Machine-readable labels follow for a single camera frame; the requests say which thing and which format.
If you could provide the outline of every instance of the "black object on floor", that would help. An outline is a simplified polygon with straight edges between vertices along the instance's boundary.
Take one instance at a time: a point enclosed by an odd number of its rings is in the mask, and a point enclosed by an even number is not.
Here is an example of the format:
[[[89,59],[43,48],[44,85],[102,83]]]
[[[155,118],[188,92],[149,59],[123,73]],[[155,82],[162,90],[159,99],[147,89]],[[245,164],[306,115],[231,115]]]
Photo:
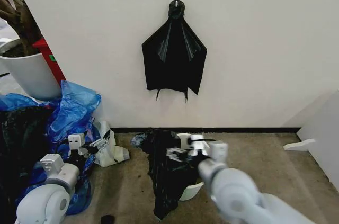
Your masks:
[[[4,73],[4,74],[1,74],[0,75],[0,77],[4,77],[4,76],[7,76],[7,75],[9,75],[10,73],[9,72],[7,72],[7,73]]]
[[[148,175],[153,181],[155,195],[154,214],[163,219],[177,208],[186,187],[196,183],[198,171],[187,162],[176,162],[166,156],[167,148],[181,145],[173,131],[152,129],[134,136],[131,144],[148,153]]]
[[[169,4],[168,20],[142,44],[148,90],[172,89],[199,92],[206,47],[184,19],[185,4]]]
[[[0,216],[14,223],[15,199],[26,188],[34,164],[48,152],[46,123],[52,109],[0,111]]]
[[[115,217],[113,215],[104,215],[101,217],[100,224],[114,224]]]

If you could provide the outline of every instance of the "soil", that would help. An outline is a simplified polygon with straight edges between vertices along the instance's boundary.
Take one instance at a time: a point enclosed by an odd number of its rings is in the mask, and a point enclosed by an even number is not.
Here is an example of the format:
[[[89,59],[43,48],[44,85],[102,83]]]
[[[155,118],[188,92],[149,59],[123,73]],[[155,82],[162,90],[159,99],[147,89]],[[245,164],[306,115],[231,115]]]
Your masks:
[[[1,56],[4,56],[4,57],[24,57],[25,54],[23,52],[23,46],[17,45],[14,48],[11,48],[10,50],[1,54]]]

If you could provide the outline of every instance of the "red object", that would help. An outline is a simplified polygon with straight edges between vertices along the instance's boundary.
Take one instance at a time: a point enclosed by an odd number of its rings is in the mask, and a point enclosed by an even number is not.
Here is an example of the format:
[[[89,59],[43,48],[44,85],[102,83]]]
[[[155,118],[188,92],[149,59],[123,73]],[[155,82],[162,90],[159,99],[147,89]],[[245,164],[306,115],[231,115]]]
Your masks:
[[[32,45],[34,48],[39,48],[44,59],[46,60],[48,67],[51,69],[55,79],[61,86],[61,80],[66,80],[63,72],[61,71],[56,59],[54,58],[52,51],[49,49],[48,44],[44,38],[38,40]]]

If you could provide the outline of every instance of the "potted plant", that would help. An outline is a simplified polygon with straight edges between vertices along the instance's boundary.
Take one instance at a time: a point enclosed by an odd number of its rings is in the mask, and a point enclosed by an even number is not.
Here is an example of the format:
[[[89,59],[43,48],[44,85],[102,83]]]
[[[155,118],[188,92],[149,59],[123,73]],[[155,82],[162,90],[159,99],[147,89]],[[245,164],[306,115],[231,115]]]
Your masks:
[[[43,101],[60,96],[59,84],[42,54],[32,46],[42,35],[25,0],[0,0],[0,17],[19,36],[0,47],[0,62],[30,96]]]

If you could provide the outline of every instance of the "hanging garbage bag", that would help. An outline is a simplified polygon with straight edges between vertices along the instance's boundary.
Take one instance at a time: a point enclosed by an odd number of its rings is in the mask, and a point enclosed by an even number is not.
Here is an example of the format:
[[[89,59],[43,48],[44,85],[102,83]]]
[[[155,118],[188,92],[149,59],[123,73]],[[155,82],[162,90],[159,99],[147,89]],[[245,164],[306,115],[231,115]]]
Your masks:
[[[152,129],[132,138],[131,144],[148,153],[148,175],[153,181],[154,214],[163,219],[178,206],[178,200],[187,186],[199,177],[196,168],[188,162],[177,162],[166,156],[168,148],[180,148],[181,140],[169,130]]]
[[[148,90],[172,89],[185,94],[190,88],[196,94],[207,54],[184,19],[185,4],[169,4],[168,20],[142,44]]]
[[[53,113],[53,121],[48,128],[52,142],[60,142],[68,134],[81,133],[91,127],[92,112],[101,101],[96,91],[65,80],[61,81],[61,91],[60,106]]]

